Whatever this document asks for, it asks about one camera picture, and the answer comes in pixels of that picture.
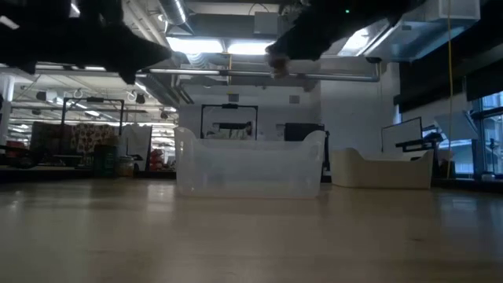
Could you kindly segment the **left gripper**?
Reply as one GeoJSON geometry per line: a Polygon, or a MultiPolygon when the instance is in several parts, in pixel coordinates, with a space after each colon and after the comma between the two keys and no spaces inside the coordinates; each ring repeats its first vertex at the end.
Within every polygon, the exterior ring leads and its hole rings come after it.
{"type": "Polygon", "coordinates": [[[97,65],[133,84],[137,71],[170,58],[169,48],[138,37],[123,24],[25,21],[16,29],[1,26],[1,63],[32,75],[39,62],[97,65]]]}

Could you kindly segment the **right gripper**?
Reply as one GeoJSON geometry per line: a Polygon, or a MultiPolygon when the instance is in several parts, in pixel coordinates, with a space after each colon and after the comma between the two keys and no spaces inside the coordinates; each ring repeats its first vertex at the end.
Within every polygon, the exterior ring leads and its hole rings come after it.
{"type": "Polygon", "coordinates": [[[266,48],[272,76],[287,76],[289,59],[318,60],[334,42],[350,36],[354,29],[347,26],[344,14],[324,9],[302,11],[293,26],[266,48]]]}

